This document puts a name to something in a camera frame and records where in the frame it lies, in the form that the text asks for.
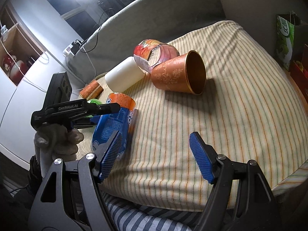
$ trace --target small orange cup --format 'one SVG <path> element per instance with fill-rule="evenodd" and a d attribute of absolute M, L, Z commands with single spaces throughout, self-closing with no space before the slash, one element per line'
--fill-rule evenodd
<path fill-rule="evenodd" d="M 151 79 L 158 89 L 200 95 L 206 81 L 204 62 L 198 52 L 191 50 L 158 64 Z"/>

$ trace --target blue rubber pad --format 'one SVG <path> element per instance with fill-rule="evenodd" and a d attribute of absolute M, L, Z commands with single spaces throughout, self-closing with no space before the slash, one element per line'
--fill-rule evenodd
<path fill-rule="evenodd" d="M 213 165 L 194 133 L 191 133 L 189 136 L 189 146 L 196 159 L 202 177 L 209 183 L 213 183 L 215 179 L 213 175 Z"/>
<path fill-rule="evenodd" d="M 113 164 L 119 154 L 121 146 L 122 146 L 122 134 L 121 132 L 118 132 L 115 139 L 111 143 L 110 147 L 107 149 L 106 154 L 100 164 L 101 173 L 99 175 L 99 179 L 101 181 L 103 181 L 109 176 Z"/>

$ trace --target metal screw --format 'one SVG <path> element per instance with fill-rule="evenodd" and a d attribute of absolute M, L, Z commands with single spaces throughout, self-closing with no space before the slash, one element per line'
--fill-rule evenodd
<path fill-rule="evenodd" d="M 252 165 L 252 166 L 255 166 L 255 165 L 257 165 L 257 162 L 255 160 L 250 160 L 249 164 Z"/>
<path fill-rule="evenodd" d="M 59 165 L 61 163 L 62 163 L 62 159 L 60 159 L 60 158 L 55 159 L 55 161 L 54 161 L 54 164 L 56 164 L 56 165 Z"/>
<path fill-rule="evenodd" d="M 219 160 L 226 160 L 226 156 L 225 155 L 222 155 L 222 154 L 219 154 L 219 155 L 217 155 L 217 157 L 218 157 L 218 159 Z"/>
<path fill-rule="evenodd" d="M 95 156 L 95 154 L 93 154 L 93 153 L 88 153 L 88 154 L 86 155 L 86 158 L 87 158 L 88 160 L 92 160 L 92 159 L 94 158 L 94 156 Z"/>

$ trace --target hand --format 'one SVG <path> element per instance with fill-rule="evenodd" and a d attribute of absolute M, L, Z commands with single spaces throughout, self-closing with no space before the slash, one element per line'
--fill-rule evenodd
<path fill-rule="evenodd" d="M 76 160 L 77 144 L 83 139 L 84 135 L 77 129 L 68 132 L 66 127 L 58 124 L 38 128 L 34 147 L 42 177 L 45 177 L 55 159 L 62 158 L 64 162 Z"/>

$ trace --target mattress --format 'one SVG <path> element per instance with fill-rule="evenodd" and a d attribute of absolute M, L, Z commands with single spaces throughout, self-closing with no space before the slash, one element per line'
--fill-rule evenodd
<path fill-rule="evenodd" d="M 212 186 L 201 176 L 189 134 L 233 161 L 258 162 L 274 194 L 308 176 L 304 105 L 276 61 L 234 21 L 221 21 L 170 42 L 197 51 L 207 81 L 202 95 L 159 90 L 150 75 L 124 93 L 136 101 L 131 146 L 102 190 L 140 205 L 202 211 Z M 112 92 L 102 75 L 105 102 Z M 83 129 L 77 158 L 90 152 L 94 128 Z M 235 205 L 233 183 L 228 206 Z"/>

